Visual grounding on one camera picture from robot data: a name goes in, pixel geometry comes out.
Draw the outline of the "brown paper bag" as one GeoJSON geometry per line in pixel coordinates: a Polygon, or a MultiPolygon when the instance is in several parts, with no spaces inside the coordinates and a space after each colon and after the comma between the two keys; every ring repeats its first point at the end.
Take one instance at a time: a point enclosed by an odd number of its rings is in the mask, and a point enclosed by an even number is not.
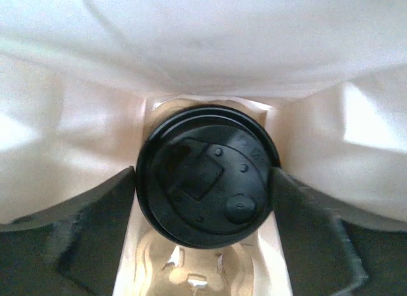
{"type": "MultiPolygon", "coordinates": [[[[246,105],[275,168],[406,222],[406,0],[1,0],[1,225],[133,167],[112,295],[137,295],[147,112],[180,98],[246,105]]],[[[293,295],[273,209],[242,244],[251,295],[293,295]]]]}

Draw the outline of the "black cup lid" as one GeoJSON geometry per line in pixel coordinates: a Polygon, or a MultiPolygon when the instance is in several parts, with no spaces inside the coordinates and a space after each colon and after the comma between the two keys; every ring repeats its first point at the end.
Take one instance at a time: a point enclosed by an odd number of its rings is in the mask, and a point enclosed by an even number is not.
{"type": "Polygon", "coordinates": [[[237,243],[273,209],[272,169],[280,166],[267,131],[227,106],[199,105],[164,118],[136,166],[140,209],[168,240],[189,248],[237,243]]]}

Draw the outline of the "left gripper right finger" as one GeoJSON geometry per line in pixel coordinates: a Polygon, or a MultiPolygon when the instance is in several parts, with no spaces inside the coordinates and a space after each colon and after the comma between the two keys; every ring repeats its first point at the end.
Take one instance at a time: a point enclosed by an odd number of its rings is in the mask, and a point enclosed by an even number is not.
{"type": "Polygon", "coordinates": [[[293,295],[406,295],[406,222],[270,171],[293,295]]]}

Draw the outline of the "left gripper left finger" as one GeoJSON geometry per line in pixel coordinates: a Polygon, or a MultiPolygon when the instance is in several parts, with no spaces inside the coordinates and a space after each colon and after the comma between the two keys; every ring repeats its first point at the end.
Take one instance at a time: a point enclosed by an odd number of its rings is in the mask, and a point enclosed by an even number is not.
{"type": "Polygon", "coordinates": [[[112,295],[135,170],[1,225],[1,295],[112,295]]]}

